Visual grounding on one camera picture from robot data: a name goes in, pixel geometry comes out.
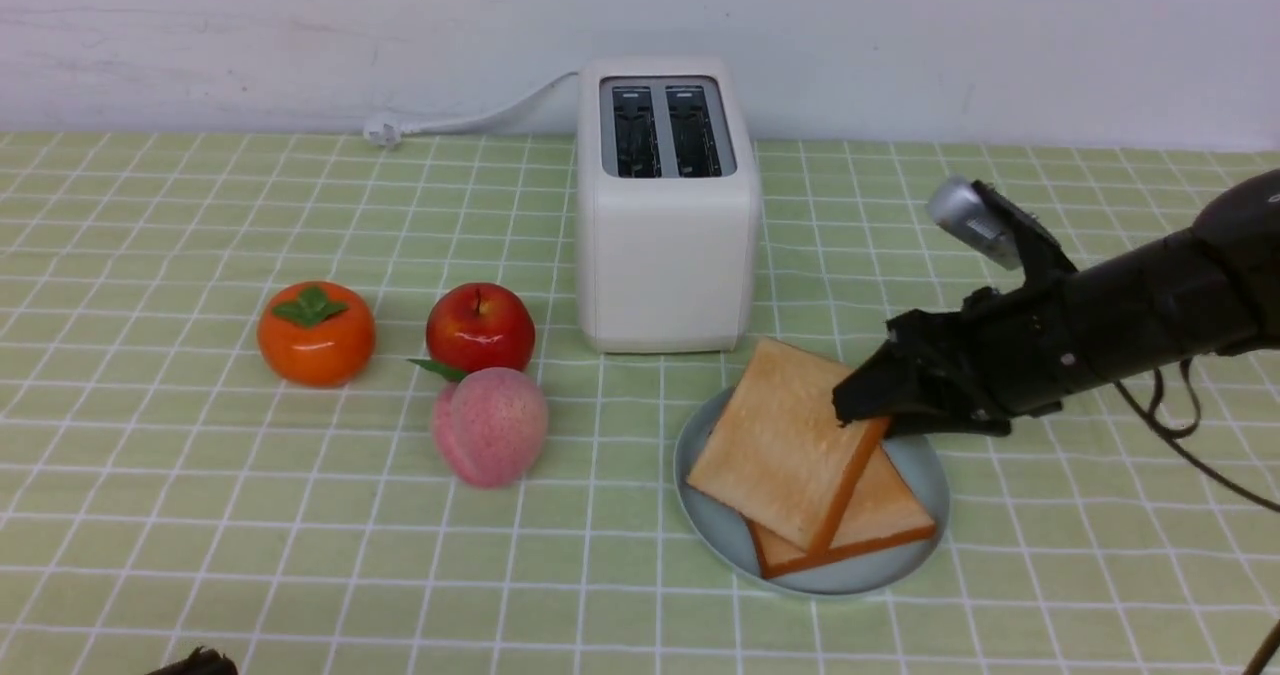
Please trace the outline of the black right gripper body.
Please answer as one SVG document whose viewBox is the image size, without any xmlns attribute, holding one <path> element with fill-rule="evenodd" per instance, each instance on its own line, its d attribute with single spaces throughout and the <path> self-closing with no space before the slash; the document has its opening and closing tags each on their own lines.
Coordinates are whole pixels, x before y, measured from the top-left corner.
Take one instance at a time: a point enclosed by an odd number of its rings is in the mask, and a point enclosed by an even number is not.
<svg viewBox="0 0 1280 675">
<path fill-rule="evenodd" d="M 1006 295 L 984 288 L 959 311 L 896 316 L 886 412 L 1004 435 L 1015 418 L 1060 411 L 1101 386 L 1085 334 L 1100 302 L 1098 278 L 1078 273 Z"/>
</svg>

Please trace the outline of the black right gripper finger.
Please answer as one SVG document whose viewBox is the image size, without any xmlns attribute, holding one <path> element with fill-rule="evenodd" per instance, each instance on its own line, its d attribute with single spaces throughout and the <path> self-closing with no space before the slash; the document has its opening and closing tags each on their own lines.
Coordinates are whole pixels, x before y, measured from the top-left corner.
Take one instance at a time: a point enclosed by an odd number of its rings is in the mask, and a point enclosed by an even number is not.
<svg viewBox="0 0 1280 675">
<path fill-rule="evenodd" d="M 1007 419 L 992 419 L 983 411 L 968 412 L 887 412 L 888 420 L 883 438 L 905 438 L 915 435 L 966 434 L 1005 438 L 1011 434 Z"/>
<path fill-rule="evenodd" d="M 895 343 L 887 341 L 833 387 L 836 420 L 847 427 L 877 418 L 940 415 L 929 377 L 925 365 L 897 352 Z"/>
</svg>

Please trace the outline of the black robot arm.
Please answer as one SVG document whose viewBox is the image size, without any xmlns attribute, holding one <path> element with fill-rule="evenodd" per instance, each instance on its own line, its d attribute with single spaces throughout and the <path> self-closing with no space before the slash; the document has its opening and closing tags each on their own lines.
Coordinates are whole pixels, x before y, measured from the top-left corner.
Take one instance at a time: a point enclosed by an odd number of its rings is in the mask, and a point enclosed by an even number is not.
<svg viewBox="0 0 1280 675">
<path fill-rule="evenodd" d="M 887 321 L 887 341 L 832 392 L 842 424 L 892 418 L 908 433 L 1006 435 L 1015 418 L 1196 356 L 1275 350 L 1279 174 L 1228 190 L 1187 228 L 1087 269 L 997 190 L 950 177 L 927 211 L 1023 284 L 957 311 Z"/>
</svg>

